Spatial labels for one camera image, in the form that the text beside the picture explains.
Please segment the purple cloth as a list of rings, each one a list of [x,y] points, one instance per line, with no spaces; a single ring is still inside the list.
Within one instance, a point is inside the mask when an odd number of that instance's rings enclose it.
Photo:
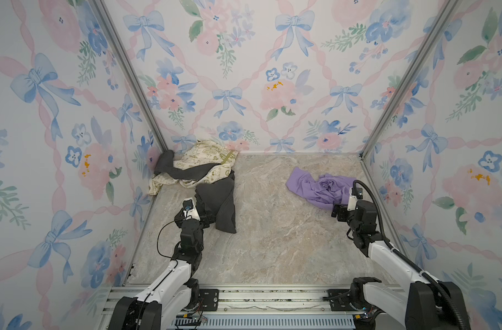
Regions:
[[[328,173],[316,180],[309,172],[296,167],[289,176],[286,187],[312,205],[332,210],[334,204],[348,204],[354,180],[354,177],[334,176]]]

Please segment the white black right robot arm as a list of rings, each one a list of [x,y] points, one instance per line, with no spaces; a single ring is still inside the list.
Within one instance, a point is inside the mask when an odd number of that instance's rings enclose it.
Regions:
[[[377,206],[368,201],[336,204],[332,217],[345,222],[348,236],[365,257],[381,266],[402,288],[388,288],[375,277],[352,280],[349,291],[330,294],[332,306],[351,307],[370,323],[379,314],[387,314],[406,329],[469,329],[470,321],[460,288],[441,281],[421,269],[402,254],[377,229]]]

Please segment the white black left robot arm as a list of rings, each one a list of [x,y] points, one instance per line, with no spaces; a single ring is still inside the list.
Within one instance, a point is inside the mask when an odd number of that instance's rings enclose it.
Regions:
[[[200,214],[193,199],[185,199],[174,223],[181,229],[168,267],[135,297],[117,302],[108,329],[167,329],[182,310],[200,307],[200,286],[193,278],[204,249],[207,215]]]

